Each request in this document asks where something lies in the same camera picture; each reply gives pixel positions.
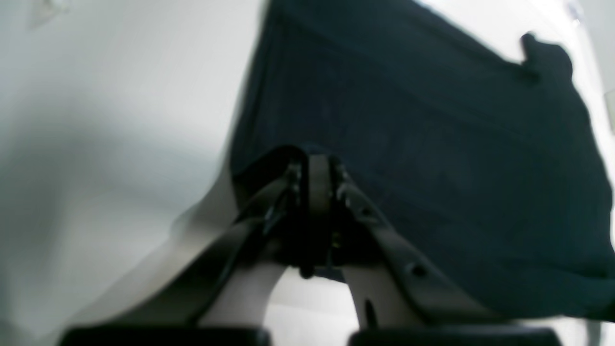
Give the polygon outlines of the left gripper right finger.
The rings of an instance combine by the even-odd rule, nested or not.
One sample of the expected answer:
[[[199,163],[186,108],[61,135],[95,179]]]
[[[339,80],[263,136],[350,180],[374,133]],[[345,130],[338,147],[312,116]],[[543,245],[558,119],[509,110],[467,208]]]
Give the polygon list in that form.
[[[340,233],[336,261],[351,290],[360,329],[500,324],[388,222],[341,161],[329,159]]]

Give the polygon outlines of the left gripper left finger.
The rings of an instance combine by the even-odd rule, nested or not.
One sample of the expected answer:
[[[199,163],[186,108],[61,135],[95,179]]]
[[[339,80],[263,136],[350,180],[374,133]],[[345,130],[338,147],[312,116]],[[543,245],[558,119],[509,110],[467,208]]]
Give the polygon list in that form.
[[[187,332],[259,328],[287,267],[308,266],[308,156],[281,147],[235,183],[248,200],[228,228],[152,296],[73,332]]]

